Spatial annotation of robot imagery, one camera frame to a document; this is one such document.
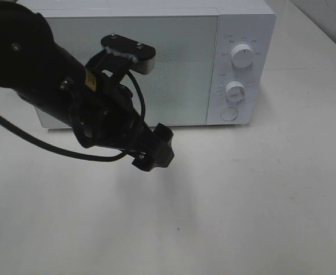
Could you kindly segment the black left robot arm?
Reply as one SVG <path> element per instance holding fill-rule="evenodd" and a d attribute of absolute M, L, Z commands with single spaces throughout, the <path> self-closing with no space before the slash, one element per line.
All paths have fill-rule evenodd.
<path fill-rule="evenodd" d="M 102 50 L 86 64 L 59 46 L 45 17 L 15 1 L 0 1 L 0 88 L 65 123 L 81 146 L 119 150 L 87 155 L 45 143 L 0 115 L 0 125 L 52 153 L 94 162 L 126 155 L 142 171 L 166 168 L 174 157 L 173 132 L 145 123 L 145 101 L 135 73 L 153 69 L 155 48 L 118 34 L 101 39 Z"/>

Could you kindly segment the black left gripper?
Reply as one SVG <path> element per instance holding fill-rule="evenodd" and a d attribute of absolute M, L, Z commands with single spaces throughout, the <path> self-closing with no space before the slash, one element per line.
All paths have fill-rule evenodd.
<path fill-rule="evenodd" d="M 145 102 L 132 62 L 102 50 L 83 65 L 73 60 L 73 132 L 85 148 L 100 146 L 133 152 L 141 171 L 167 168 L 174 158 L 172 130 L 144 121 Z M 164 141 L 156 145 L 156 137 Z"/>

